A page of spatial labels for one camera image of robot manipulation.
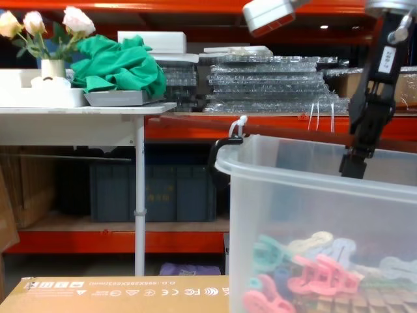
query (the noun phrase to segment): white clothespin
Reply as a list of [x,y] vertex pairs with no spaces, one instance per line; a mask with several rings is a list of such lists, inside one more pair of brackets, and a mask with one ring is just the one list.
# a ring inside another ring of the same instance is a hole
[[308,250],[328,246],[333,241],[333,235],[327,231],[314,233],[310,238],[291,241],[288,249],[294,254],[304,255]]
[[248,117],[246,115],[242,115],[240,119],[237,121],[234,121],[232,125],[230,126],[229,130],[229,137],[233,135],[233,131],[235,130],[235,127],[238,126],[238,136],[243,137],[243,126],[245,126],[246,122],[248,121]]
[[417,283],[417,260],[405,262],[393,256],[387,256],[379,265],[383,277],[387,279],[404,278]]

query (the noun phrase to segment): cardboard box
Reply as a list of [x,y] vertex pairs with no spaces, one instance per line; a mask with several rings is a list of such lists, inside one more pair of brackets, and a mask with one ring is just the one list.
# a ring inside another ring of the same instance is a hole
[[5,268],[3,265],[3,258],[0,254],[0,303],[5,299]]
[[0,255],[4,250],[17,243],[18,239],[18,232],[5,180],[3,179],[3,173],[0,170]]
[[1,165],[18,228],[41,219],[55,201],[55,161],[16,155],[53,154],[50,147],[0,147]]
[[0,313],[228,313],[228,278],[29,278],[0,305]]
[[[359,86],[361,74],[341,75],[329,78],[328,84],[330,89],[341,98],[352,98]],[[397,107],[413,108],[417,104],[417,74],[402,74],[399,76],[397,87],[395,89],[395,101]]]

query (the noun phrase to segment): gray tray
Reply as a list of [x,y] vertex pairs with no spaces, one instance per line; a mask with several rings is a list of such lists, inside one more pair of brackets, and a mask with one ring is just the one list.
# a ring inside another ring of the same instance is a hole
[[86,93],[85,98],[91,106],[142,106],[161,101],[163,98],[150,98],[146,91],[98,91]]

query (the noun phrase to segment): green clothespin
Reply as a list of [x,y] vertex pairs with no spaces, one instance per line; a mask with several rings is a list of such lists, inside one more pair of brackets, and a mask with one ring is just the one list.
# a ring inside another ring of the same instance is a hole
[[293,254],[277,240],[260,235],[253,249],[253,269],[255,274],[271,273],[292,258]]
[[250,290],[262,291],[263,284],[258,278],[252,277],[249,281],[249,289]]

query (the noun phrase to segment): white container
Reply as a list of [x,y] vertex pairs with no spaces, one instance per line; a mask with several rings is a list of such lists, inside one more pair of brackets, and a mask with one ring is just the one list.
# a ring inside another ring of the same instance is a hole
[[132,39],[139,35],[154,53],[186,53],[187,37],[182,31],[118,31],[117,40]]
[[[359,180],[340,177],[344,153],[338,145],[265,136],[219,150],[216,167],[231,175],[230,312],[245,312],[242,297],[256,276],[253,248],[260,235],[284,248],[318,231],[351,239],[356,252],[344,268],[361,272],[361,284],[370,273],[398,282],[387,278],[395,269],[380,267],[388,256],[417,260],[417,154],[376,151]],[[416,263],[398,266],[404,271],[396,274],[415,286]]]
[[[70,79],[74,71],[66,70]],[[41,76],[41,70],[0,70],[0,107],[2,108],[78,108],[86,106],[84,90],[31,88],[31,80]]]

